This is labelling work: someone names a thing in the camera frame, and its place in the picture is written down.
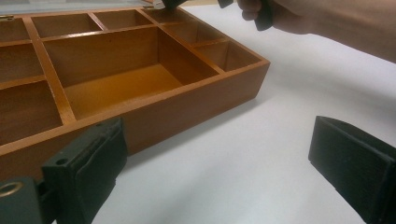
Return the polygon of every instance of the orange varnished wood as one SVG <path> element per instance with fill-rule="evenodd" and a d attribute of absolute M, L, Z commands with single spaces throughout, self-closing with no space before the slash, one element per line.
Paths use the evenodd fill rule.
<path fill-rule="evenodd" d="M 64 94 L 64 90 L 59 81 L 59 78 L 57 77 L 56 72 L 53 69 L 53 65 L 48 57 L 46 50 L 44 49 L 43 43 L 39 41 L 39 36 L 37 30 L 32 23 L 32 20 L 30 18 L 23 18 L 23 21 L 26 25 L 29 36 L 33 40 L 35 52 L 44 70 L 44 75 L 46 76 L 49 87 L 51 88 L 53 97 L 55 99 L 55 104 L 58 107 L 63 124 L 68 124 L 76 121 L 70 104 Z"/>
<path fill-rule="evenodd" d="M 6 27 L 0 180 L 40 178 L 45 160 L 106 119 L 123 119 L 134 154 L 253 99 L 269 67 L 180 8 L 20 15 Z"/>

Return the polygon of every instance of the wooden box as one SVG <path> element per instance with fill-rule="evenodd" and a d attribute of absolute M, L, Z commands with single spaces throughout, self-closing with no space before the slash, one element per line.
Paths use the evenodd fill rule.
<path fill-rule="evenodd" d="M 181 8 L 0 22 L 0 180 L 123 118 L 131 154 L 253 99 L 269 62 Z"/>

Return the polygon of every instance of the white surface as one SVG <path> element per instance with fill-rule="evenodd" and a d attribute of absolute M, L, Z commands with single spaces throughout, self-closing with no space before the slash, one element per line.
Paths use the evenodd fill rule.
<path fill-rule="evenodd" d="M 262 89 L 130 157 L 93 223 L 364 223 L 308 150 L 316 115 L 396 146 L 396 65 L 314 35 L 257 32 L 236 5 L 186 9 L 272 62 Z"/>

